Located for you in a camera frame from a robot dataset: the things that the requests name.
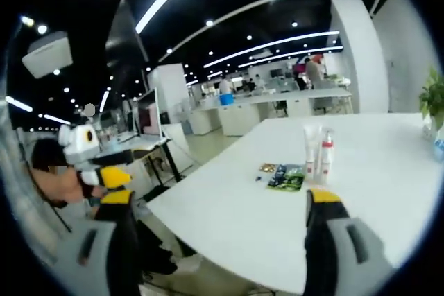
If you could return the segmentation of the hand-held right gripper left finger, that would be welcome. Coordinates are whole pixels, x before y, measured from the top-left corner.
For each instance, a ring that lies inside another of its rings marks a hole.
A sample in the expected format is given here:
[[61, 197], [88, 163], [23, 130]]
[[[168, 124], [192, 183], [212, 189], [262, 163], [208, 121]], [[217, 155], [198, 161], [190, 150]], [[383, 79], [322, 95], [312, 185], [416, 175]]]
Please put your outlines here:
[[55, 276], [68, 295], [140, 295], [142, 269], [133, 192], [111, 191], [93, 220], [79, 220], [58, 244]]

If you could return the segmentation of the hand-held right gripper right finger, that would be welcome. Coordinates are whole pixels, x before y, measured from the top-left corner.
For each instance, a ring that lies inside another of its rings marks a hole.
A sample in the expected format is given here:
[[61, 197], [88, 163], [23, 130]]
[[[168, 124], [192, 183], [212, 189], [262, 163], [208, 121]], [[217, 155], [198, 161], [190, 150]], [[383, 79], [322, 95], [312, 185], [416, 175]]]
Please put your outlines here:
[[336, 194], [307, 190], [306, 295], [376, 295], [393, 275], [379, 236]]

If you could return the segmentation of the person's left hand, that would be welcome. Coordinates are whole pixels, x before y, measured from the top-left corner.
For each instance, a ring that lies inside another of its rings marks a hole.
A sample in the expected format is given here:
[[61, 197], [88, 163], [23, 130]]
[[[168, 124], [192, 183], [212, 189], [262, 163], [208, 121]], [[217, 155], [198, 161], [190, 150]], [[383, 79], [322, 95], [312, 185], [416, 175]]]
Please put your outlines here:
[[77, 203], [90, 198], [101, 199], [104, 195], [102, 187], [83, 184], [73, 168], [66, 170], [63, 183], [66, 190], [64, 200], [68, 203]]

